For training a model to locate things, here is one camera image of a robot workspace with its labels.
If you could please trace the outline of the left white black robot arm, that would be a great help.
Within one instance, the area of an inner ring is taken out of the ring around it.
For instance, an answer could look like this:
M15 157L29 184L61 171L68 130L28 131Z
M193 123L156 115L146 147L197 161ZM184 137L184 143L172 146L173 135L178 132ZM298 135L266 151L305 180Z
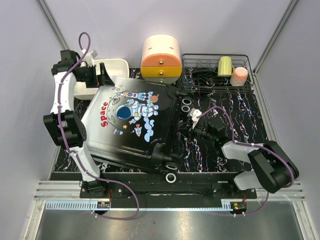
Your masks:
M61 60L54 64L51 73L54 77L54 102L50 113L43 116L43 123L54 144L64 149L78 166L81 175L82 198L103 198L107 196L108 184L101 176L86 145L87 130L74 110L75 87L83 82L89 87L114 86L103 63L100 74L96 66L90 64L83 55L67 49L60 52Z

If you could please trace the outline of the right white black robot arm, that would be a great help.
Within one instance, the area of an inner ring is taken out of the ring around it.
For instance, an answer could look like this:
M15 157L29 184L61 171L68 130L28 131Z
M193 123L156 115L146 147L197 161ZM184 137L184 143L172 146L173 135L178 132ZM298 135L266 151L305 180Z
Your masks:
M239 198L248 189L264 189L274 194L300 176L296 165L276 141L262 144L232 141L221 119L189 123L187 132L193 138L207 140L218 157L251 164L252 170L238 173L227 185L232 198Z

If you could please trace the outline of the black white space suitcase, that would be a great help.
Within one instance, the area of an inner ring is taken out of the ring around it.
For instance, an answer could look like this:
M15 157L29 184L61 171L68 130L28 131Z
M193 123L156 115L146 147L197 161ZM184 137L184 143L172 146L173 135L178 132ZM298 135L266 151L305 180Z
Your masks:
M88 151L111 165L150 174L176 172L181 158L172 147L192 103L190 92L173 85L112 76L82 117Z

